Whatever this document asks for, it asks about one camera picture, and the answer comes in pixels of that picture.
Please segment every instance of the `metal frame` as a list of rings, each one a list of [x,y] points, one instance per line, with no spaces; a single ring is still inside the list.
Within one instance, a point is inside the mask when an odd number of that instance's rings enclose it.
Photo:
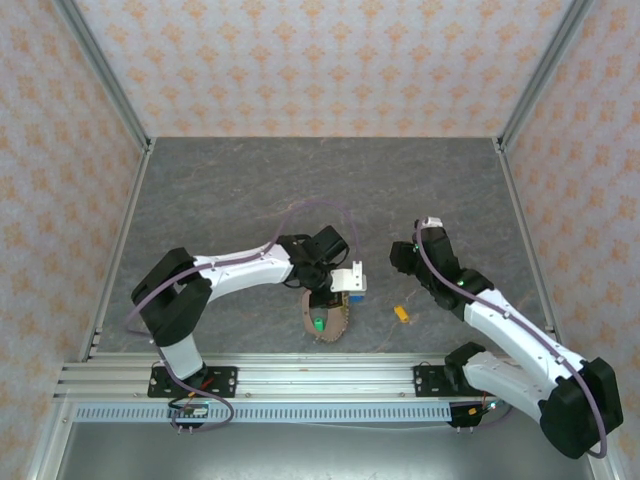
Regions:
[[[135,110],[131,106],[127,95],[124,93],[118,78],[111,70],[109,62],[102,49],[98,45],[87,21],[78,8],[75,0],[52,0],[60,15],[67,21],[71,33],[75,36],[84,52],[89,64],[93,67],[100,83],[107,91],[107,95],[120,114],[127,130],[140,148],[146,148],[149,137],[144,131]]]
[[[551,297],[549,296],[549,292],[546,288],[545,278],[542,269],[540,268],[540,263],[538,262],[538,256],[533,248],[533,240],[531,239],[524,210],[522,209],[522,204],[518,197],[515,182],[513,181],[511,168],[507,161],[507,154],[500,148],[500,142],[497,138],[493,139],[493,144],[496,148],[496,153],[498,154],[500,166],[502,167],[502,173],[504,174],[504,179],[507,184],[507,190],[509,190],[511,204],[513,205],[513,209],[516,213],[516,219],[524,242],[524,248],[527,252],[527,257],[529,258],[529,264],[531,265],[533,280],[536,284],[536,289],[538,290],[540,303],[542,304],[542,311],[547,322],[547,327],[549,327],[548,330],[551,330],[551,332],[548,333],[555,333],[558,340],[562,341],[562,332],[558,331],[558,322],[556,321],[557,317],[554,312],[553,303],[551,302]]]
[[[78,405],[75,423],[160,423],[167,424],[173,413],[176,422],[218,423],[229,416],[225,405],[215,401],[197,402],[198,412],[175,412],[162,403],[87,402]],[[432,423],[450,422],[449,402],[234,402],[233,423]]]
[[[558,31],[542,56],[499,138],[498,143],[502,151],[507,151],[514,143],[518,132],[533,110],[547,81],[553,76],[556,65],[562,59],[575,33],[582,26],[582,20],[593,3],[593,0],[573,0],[569,6]]]
[[[203,359],[207,365],[238,367],[235,402],[406,402],[416,399],[413,367],[444,363],[443,355],[434,354],[224,354]],[[54,402],[166,402],[147,397],[150,366],[158,360],[156,354],[98,353],[86,363],[64,364]]]
[[[129,227],[131,226],[131,220],[136,208],[138,196],[140,195],[140,188],[142,188],[142,181],[144,180],[144,174],[147,171],[147,165],[149,159],[153,153],[155,146],[155,138],[151,139],[149,145],[144,149],[140,160],[138,162],[138,169],[131,181],[131,187],[129,188],[129,196],[127,197],[127,203],[122,214],[122,220],[120,221],[120,228],[118,229],[118,239],[113,246],[111,255],[109,256],[109,267],[105,275],[104,284],[102,287],[102,293],[96,306],[96,311],[92,317],[92,327],[88,329],[85,338],[82,342],[82,348],[79,354],[79,361],[85,362],[91,356],[92,352],[95,352],[96,346],[100,341],[100,333],[102,332],[102,323],[107,311],[107,305],[109,303],[109,297],[113,289],[113,284],[116,279],[116,273],[118,266],[120,265],[120,259],[122,258],[122,251],[127,241],[127,235],[129,233]]]
[[[87,60],[119,112],[129,133],[144,149],[137,173],[123,213],[118,240],[114,245],[102,296],[94,315],[94,328],[88,333],[80,360],[83,363],[65,364],[55,389],[52,412],[37,446],[29,470],[30,480],[56,478],[79,405],[85,402],[117,404],[149,404],[164,402],[146,396],[150,365],[158,360],[154,354],[101,353],[97,350],[108,298],[135,210],[136,202],[153,150],[154,141],[146,135],[140,120],[126,97],[120,83],[91,33],[86,20],[74,0],[52,0],[80,43]],[[553,303],[545,288],[545,279],[533,249],[522,206],[518,199],[506,158],[528,114],[540,96],[547,80],[579,29],[593,0],[574,0],[565,14],[560,28],[547,48],[533,77],[514,109],[503,135],[494,139],[496,152],[505,175],[518,225],[523,236],[527,256],[532,266],[548,330],[557,328]],[[283,401],[346,402],[370,404],[415,403],[412,367],[422,361],[442,364],[441,355],[419,354],[239,354],[204,356],[208,364],[231,364],[241,369],[234,403],[278,403]],[[420,399],[424,402],[448,402],[453,398]],[[610,449],[605,461],[590,459],[596,479],[622,479],[620,458]]]

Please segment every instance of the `patterned wallpaper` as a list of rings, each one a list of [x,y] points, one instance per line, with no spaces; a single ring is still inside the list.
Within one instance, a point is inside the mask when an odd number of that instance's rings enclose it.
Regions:
[[[51,0],[0,3],[0,478],[26,474],[139,158]]]
[[[152,136],[502,132],[570,0],[79,0]]]
[[[597,1],[575,42],[509,161],[565,341],[616,369],[640,478],[640,3]]]

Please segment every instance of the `small yellow block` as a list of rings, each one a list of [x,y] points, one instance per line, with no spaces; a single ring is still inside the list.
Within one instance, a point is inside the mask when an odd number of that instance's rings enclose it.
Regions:
[[[403,307],[401,307],[400,305],[396,305],[395,307],[393,307],[393,311],[396,312],[396,315],[402,323],[409,323],[409,315]]]

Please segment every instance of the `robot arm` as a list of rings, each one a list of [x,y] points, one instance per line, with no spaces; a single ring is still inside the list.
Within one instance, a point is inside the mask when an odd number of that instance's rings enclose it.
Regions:
[[[539,423],[549,441],[571,458],[579,458],[599,439],[590,405],[571,370],[578,372],[592,393],[606,433],[622,423],[615,373],[604,360],[587,362],[552,340],[483,275],[460,268],[440,219],[420,224],[420,237],[421,245],[416,235],[413,242],[395,242],[391,264],[401,273],[415,275],[440,307],[483,332],[519,365],[509,365],[484,347],[468,343],[445,359],[445,374],[454,387],[470,386],[502,398]],[[472,298],[440,281],[419,248],[441,276]]]
[[[268,245],[213,257],[192,257],[184,248],[168,252],[133,290],[138,305],[159,285],[194,267],[200,270],[160,292],[140,314],[154,343],[180,380],[198,388],[206,376],[206,366],[193,339],[193,330],[206,305],[216,298],[262,284],[298,281],[311,291],[310,308],[339,308],[342,292],[362,295],[366,277],[362,264],[338,269],[332,263],[348,254],[348,245],[331,227],[314,237],[283,235]]]

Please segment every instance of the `green object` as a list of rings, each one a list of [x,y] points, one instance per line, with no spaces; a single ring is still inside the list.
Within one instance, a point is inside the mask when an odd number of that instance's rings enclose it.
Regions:
[[[321,317],[314,318],[313,326],[316,327],[316,330],[318,330],[319,332],[324,332],[324,327],[325,327],[324,318],[321,318]]]

